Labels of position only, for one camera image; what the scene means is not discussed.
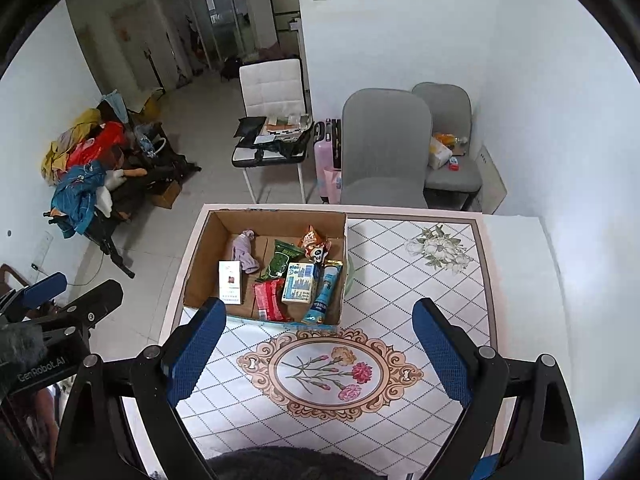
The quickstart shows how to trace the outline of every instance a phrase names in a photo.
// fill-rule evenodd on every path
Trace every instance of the blue jacket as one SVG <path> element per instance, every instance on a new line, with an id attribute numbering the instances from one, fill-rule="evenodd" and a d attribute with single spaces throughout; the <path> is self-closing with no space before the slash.
<path id="1" fill-rule="evenodd" d="M 104 185 L 104 175 L 100 162 L 92 160 L 84 166 L 72 166 L 56 186 L 51 208 L 68 215 L 68 223 L 78 234 L 84 234 L 94 218 L 95 190 Z M 63 234 L 65 238 L 73 235 L 64 229 Z"/>

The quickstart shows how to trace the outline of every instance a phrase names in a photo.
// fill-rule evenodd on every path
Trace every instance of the metal screw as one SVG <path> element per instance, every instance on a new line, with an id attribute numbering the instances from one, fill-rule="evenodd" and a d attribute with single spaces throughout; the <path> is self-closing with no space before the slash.
<path id="1" fill-rule="evenodd" d="M 91 368 L 97 362 L 98 362 L 98 356 L 95 354 L 89 354 L 87 357 L 84 358 L 84 361 L 82 361 L 82 364 L 87 368 Z"/>
<path id="2" fill-rule="evenodd" d="M 548 366 L 549 368 L 556 366 L 556 360 L 549 354 L 542 354 L 540 360 L 543 365 Z"/>
<path id="3" fill-rule="evenodd" d="M 158 345 L 151 345 L 144 349 L 142 355 L 147 359 L 153 359 L 160 355 L 160 347 Z"/>
<path id="4" fill-rule="evenodd" d="M 485 359 L 493 359 L 495 357 L 495 350 L 490 346 L 481 346 L 478 349 L 478 353 Z"/>

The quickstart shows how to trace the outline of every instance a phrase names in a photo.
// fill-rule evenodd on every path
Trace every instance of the blue toothpaste tube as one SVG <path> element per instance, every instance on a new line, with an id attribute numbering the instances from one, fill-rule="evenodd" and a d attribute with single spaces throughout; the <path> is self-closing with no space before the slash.
<path id="1" fill-rule="evenodd" d="M 322 267 L 322 278 L 320 280 L 320 290 L 309 311 L 302 318 L 303 323 L 322 324 L 326 308 L 331 303 L 331 296 L 334 293 L 335 284 L 342 270 L 342 262 L 336 260 L 325 260 Z"/>

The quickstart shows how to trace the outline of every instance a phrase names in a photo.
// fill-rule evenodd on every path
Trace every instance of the gray chair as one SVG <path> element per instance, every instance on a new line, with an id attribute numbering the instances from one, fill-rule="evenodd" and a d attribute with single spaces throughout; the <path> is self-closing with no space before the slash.
<path id="1" fill-rule="evenodd" d="M 343 204 L 426 208 L 431 113 L 404 90 L 365 88 L 342 108 Z"/>
<path id="2" fill-rule="evenodd" d="M 411 90 L 427 103 L 433 116 L 433 132 L 471 138 L 471 102 L 466 92 L 455 85 L 419 83 Z M 468 155 L 458 156 L 460 169 L 451 171 L 427 168 L 426 189 L 467 193 L 462 209 L 468 209 L 482 186 L 478 165 Z"/>

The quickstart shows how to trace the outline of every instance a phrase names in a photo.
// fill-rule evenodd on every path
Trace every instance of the red package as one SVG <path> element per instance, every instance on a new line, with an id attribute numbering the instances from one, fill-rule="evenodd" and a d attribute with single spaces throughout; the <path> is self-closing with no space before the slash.
<path id="1" fill-rule="evenodd" d="M 280 296 L 284 287 L 284 278 L 268 282 L 255 283 L 255 302 L 258 304 L 258 315 L 263 321 L 288 321 L 280 309 Z"/>
<path id="2" fill-rule="evenodd" d="M 123 126 L 120 123 L 106 123 L 100 134 L 95 139 L 89 139 L 78 144 L 66 160 L 67 170 L 72 166 L 84 166 L 100 157 L 111 146 L 126 146 L 127 137 L 124 135 Z"/>

